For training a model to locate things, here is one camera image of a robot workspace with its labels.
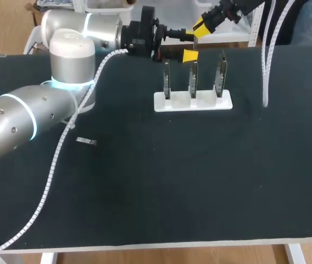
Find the white spiral cable wrap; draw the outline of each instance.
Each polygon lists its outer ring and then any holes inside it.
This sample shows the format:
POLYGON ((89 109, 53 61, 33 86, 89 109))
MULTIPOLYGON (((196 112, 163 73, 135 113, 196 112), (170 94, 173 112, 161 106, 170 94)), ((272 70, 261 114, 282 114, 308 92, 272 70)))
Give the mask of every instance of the white spiral cable wrap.
MULTIPOLYGON (((272 6, 271 6, 271 10, 270 10, 270 14, 272 11, 273 14, 273 10, 274 9, 274 5, 273 5, 273 1, 272 1, 272 6)), ((263 76, 263 106, 267 107, 268 105, 268 86, 269 86, 269 80, 270 80, 270 71, 271 71, 271 62, 272 62, 272 57, 273 57, 273 51, 275 48, 275 44, 276 44, 276 40, 278 37, 278 33, 281 29, 281 26, 283 24, 284 19, 286 18, 291 6, 293 5, 293 3, 295 2, 295 0, 289 0, 288 3, 286 4, 286 6, 284 7, 284 10, 282 12, 282 14, 279 17, 279 20, 277 22, 277 25, 275 27, 275 30, 273 32, 272 35, 272 39, 271 39, 271 43, 270 43, 270 47, 268 50, 268 55, 267 55, 267 64, 265 64, 265 46, 266 46, 266 38, 267 38, 267 33, 268 33, 268 28, 269 28, 269 22, 267 21, 266 27, 265 27, 265 32, 264 32, 264 39, 263 39, 263 43, 262 43, 262 49, 261 49, 261 60, 262 60, 262 76, 263 76)))
POLYGON ((32 215, 32 217, 30 218, 30 220, 27 222, 27 224, 25 225, 24 228, 22 228, 21 231, 18 232, 17 235, 15 235, 14 237, 12 237, 10 240, 8 240, 6 243, 4 243, 3 245, 0 246, 0 251, 6 249, 7 247, 9 247, 11 244, 13 244, 15 241, 17 241, 34 223, 34 221, 36 220, 36 218, 38 217, 39 213, 41 212, 41 209, 42 207, 44 206, 45 204, 45 201, 46 201, 46 198, 47 198, 47 195, 48 195, 48 191, 50 190, 50 186, 51 186, 51 182, 52 182, 52 178, 53 178, 53 173, 55 171, 55 167, 56 167, 56 163, 57 163, 57 159, 58 159, 58 156, 59 156, 59 153, 61 151, 61 147, 63 145, 63 142, 64 142, 64 139, 66 138, 67 136, 67 133, 68 131, 70 130, 70 127, 74 124, 78 114, 79 114, 79 111, 84 107, 84 105, 86 104, 86 102, 88 101, 89 97, 91 96, 95 86, 96 86, 96 83, 100 77, 100 74, 102 72, 102 69, 103 67, 105 66, 106 62, 111 58, 113 57, 114 55, 117 55, 117 54, 126 54, 128 52, 128 50, 126 49, 117 49, 116 51, 112 51, 110 52, 101 62, 99 68, 97 69, 97 72, 96 72, 96 75, 95 75, 95 78, 94 78, 94 82, 93 84, 91 84, 89 90, 87 91, 83 101, 80 103, 77 111, 72 115, 72 117, 69 119, 68 121, 68 124, 66 125, 65 129, 63 130, 63 133, 61 134, 61 137, 58 141, 58 144, 57 144, 57 147, 56 147, 56 150, 55 150, 55 154, 53 156, 53 159, 52 159, 52 163, 51 163, 51 168, 50 168, 50 172, 49 172, 49 175, 48 175, 48 178, 47 178, 47 182, 46 182, 46 186, 45 186, 45 190, 44 190, 44 193, 40 199, 40 202, 39 202, 39 205, 37 206, 34 214, 32 215))
POLYGON ((268 13, 268 18, 265 26, 265 31, 264 31, 264 37, 262 39, 262 47, 261 47, 261 64, 262 64, 262 76, 265 76, 266 72, 266 43, 267 43, 267 35, 268 35, 268 30, 271 24, 273 12, 276 7, 276 0, 272 0, 271 7, 270 7, 270 12, 268 13))

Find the floor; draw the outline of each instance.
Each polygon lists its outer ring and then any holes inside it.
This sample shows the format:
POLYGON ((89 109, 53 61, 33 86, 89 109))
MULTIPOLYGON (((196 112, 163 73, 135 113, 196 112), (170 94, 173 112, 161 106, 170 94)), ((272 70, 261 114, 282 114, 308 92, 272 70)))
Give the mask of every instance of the floor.
MULTIPOLYGON (((0 0, 0 53, 21 54, 33 28, 32 16, 24 5, 30 0, 0 0)), ((307 264, 312 264, 312 244, 302 245, 307 264)), ((40 254, 24 254, 27 264, 39 264, 40 254)), ((200 247, 102 252, 73 252, 58 256, 58 264, 73 263, 220 263, 285 264, 283 245, 200 247)))

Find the black table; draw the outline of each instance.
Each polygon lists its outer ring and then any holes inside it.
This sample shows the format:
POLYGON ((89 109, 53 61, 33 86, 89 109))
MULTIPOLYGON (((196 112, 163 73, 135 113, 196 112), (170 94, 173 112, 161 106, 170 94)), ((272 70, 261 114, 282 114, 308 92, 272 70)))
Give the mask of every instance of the black table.
MULTIPOLYGON (((200 90, 210 89, 221 52, 200 53, 200 90)), ((163 66, 112 59, 95 108, 79 116, 66 138, 45 207, 9 249, 312 238, 312 47, 275 49, 268 108, 261 102, 260 49, 225 53, 230 111, 156 113, 163 66)), ((188 69, 171 64, 172 90, 187 89, 188 69)), ((0 58, 0 95, 50 77, 48 56, 0 58)), ((58 124, 0 159, 0 244, 34 212, 63 129, 58 124)))

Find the glowing blue light ring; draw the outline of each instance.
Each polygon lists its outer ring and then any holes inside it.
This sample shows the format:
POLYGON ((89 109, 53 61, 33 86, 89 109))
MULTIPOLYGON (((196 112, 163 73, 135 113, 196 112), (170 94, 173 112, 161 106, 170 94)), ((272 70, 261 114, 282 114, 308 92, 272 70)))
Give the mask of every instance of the glowing blue light ring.
POLYGON ((88 35, 88 24, 89 24, 89 19, 90 19, 91 15, 92 15, 92 13, 89 13, 85 17, 84 29, 83 29, 83 37, 87 37, 87 35, 88 35))
POLYGON ((68 84, 67 82, 61 82, 61 81, 55 80, 55 78, 52 76, 51 76, 51 79, 52 79, 53 85, 59 84, 62 86, 67 86, 67 87, 86 86, 86 85, 92 85, 94 83, 94 80, 91 80, 91 81, 83 82, 82 84, 68 84))
POLYGON ((30 140, 32 140, 33 138, 35 138, 36 133, 37 133, 37 125, 36 125, 36 120, 35 120, 34 114, 33 114, 33 112, 31 111, 30 107, 29 107, 21 98, 18 98, 18 97, 16 97, 15 95, 11 95, 11 94, 9 94, 9 93, 6 93, 6 94, 4 94, 4 95, 1 95, 0 97, 2 97, 2 96, 8 96, 8 97, 11 97, 11 98, 17 100, 17 102, 19 102, 19 103, 26 109, 26 111, 27 111, 28 114, 30 115, 30 118, 31 118, 31 120, 32 120, 32 122, 33 122, 33 129, 34 129, 34 130, 33 130, 33 135, 31 136, 31 139, 30 139, 30 140))

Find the table leg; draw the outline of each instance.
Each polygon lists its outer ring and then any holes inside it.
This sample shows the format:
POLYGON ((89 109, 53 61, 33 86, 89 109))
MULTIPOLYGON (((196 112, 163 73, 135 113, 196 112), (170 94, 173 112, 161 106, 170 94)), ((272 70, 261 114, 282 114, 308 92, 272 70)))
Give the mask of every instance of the table leg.
POLYGON ((289 264, 306 264, 300 244, 285 244, 289 264))
POLYGON ((18 254, 0 254, 0 264, 23 264, 18 254))
POLYGON ((43 253, 40 264, 56 264, 57 254, 55 252, 43 253))

